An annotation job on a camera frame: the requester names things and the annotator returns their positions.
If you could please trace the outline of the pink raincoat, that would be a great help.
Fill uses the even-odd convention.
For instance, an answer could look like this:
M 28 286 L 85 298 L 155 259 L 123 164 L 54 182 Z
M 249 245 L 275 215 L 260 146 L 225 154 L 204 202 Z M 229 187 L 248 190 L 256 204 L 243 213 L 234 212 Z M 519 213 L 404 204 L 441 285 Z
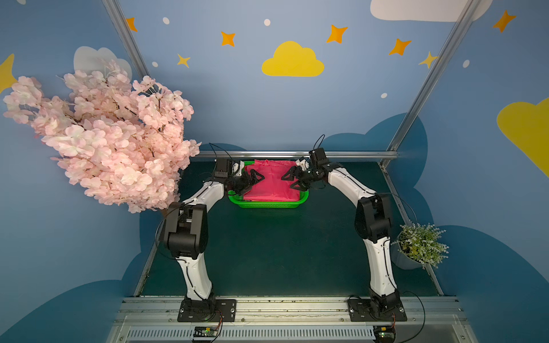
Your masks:
M 292 182 L 282 180 L 282 177 L 296 167 L 294 161 L 255 160 L 254 164 L 245 167 L 246 172 L 252 170 L 264 176 L 264 179 L 254 185 L 244 194 L 245 201 L 252 202 L 297 202 L 300 192 L 290 188 Z

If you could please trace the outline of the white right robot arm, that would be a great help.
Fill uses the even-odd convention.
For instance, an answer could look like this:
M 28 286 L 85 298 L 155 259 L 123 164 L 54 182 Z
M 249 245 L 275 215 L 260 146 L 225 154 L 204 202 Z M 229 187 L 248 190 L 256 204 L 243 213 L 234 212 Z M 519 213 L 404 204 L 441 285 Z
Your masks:
M 300 159 L 283 176 L 290 187 L 306 191 L 314 182 L 323 181 L 339 190 L 356 208 L 354 227 L 364 241 L 370 267 L 370 306 L 376 317 L 400 306 L 400 293 L 390 265 L 390 232 L 393 214 L 390 197 L 365 186 L 343 165 L 327 158 L 321 147 L 309 151 L 309 159 Z

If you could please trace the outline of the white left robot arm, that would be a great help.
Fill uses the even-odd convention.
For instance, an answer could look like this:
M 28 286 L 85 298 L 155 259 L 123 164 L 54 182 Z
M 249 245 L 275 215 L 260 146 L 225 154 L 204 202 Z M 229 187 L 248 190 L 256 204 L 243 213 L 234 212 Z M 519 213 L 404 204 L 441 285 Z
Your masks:
M 180 266 L 187 292 L 181 313 L 205 316 L 217 312 L 213 284 L 208 277 L 204 252 L 209 239 L 207 213 L 229 192 L 243 196 L 267 178 L 264 168 L 282 169 L 280 181 L 291 180 L 306 163 L 295 161 L 255 161 L 245 164 L 231 158 L 216 161 L 212 176 L 202 188 L 183 202 L 170 204 L 162 226 L 162 241 Z

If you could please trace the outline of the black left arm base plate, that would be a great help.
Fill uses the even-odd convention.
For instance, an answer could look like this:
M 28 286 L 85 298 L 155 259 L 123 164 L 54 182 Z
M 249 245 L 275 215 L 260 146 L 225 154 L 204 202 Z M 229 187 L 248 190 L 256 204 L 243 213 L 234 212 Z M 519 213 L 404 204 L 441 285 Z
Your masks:
M 236 300 L 191 300 L 185 298 L 177 316 L 178 322 L 234 322 Z

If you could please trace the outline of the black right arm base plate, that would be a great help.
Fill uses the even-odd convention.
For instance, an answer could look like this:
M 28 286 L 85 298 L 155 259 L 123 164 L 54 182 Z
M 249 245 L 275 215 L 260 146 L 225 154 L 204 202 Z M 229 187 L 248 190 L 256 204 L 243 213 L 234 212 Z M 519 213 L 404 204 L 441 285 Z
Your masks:
M 407 322 L 407 314 L 399 297 L 362 298 L 349 296 L 347 310 L 352 322 Z

